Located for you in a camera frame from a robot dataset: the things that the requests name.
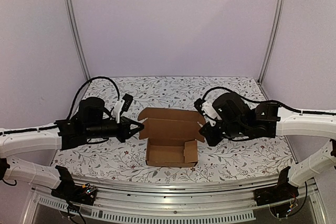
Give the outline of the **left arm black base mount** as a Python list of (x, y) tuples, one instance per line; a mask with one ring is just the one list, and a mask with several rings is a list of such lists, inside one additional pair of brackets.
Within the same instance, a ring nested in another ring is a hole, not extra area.
[(71, 202), (93, 206), (97, 187), (89, 183), (76, 185), (68, 169), (62, 166), (55, 166), (59, 173), (60, 184), (51, 190), (51, 195)]

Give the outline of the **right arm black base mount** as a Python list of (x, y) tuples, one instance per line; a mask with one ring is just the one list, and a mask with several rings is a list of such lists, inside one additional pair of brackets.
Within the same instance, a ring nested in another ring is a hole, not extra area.
[(254, 201), (257, 206), (293, 199), (293, 203), (287, 202), (282, 205), (270, 207), (271, 214), (276, 218), (287, 218), (293, 210), (297, 200), (296, 197), (299, 196), (298, 186), (293, 186), (289, 183), (289, 170), (290, 166), (284, 168), (280, 172), (275, 186), (260, 188), (253, 191)]

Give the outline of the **brown cardboard box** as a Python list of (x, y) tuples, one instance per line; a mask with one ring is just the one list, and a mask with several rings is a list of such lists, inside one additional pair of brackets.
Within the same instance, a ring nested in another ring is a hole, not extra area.
[(198, 163), (199, 133), (205, 119), (197, 111), (145, 108), (138, 115), (144, 129), (139, 139), (147, 140), (146, 164), (152, 167), (191, 168)]

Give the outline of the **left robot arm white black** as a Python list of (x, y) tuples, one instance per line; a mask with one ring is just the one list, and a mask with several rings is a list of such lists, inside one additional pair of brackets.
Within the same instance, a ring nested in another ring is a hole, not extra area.
[(38, 165), (17, 158), (17, 154), (41, 150), (71, 150), (115, 137), (119, 142), (144, 129), (140, 122), (122, 116), (130, 106), (119, 100), (112, 110), (101, 98), (89, 97), (80, 101), (78, 111), (70, 118), (28, 129), (1, 130), (1, 179), (20, 180), (56, 189), (67, 200), (78, 195), (78, 188), (64, 167)]

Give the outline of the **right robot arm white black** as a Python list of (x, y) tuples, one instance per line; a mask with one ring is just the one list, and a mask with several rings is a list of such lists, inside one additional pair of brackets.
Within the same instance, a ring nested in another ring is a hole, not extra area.
[(234, 142), (277, 136), (315, 136), (328, 141), (315, 153), (298, 164), (282, 170), (278, 185), (271, 190), (276, 201), (291, 194), (292, 186), (299, 187), (308, 179), (335, 166), (335, 112), (308, 111), (290, 108), (274, 100), (257, 101), (255, 108), (249, 100), (235, 92), (226, 92), (214, 102), (199, 98), (195, 109), (208, 122), (199, 130), (209, 146), (222, 140)]

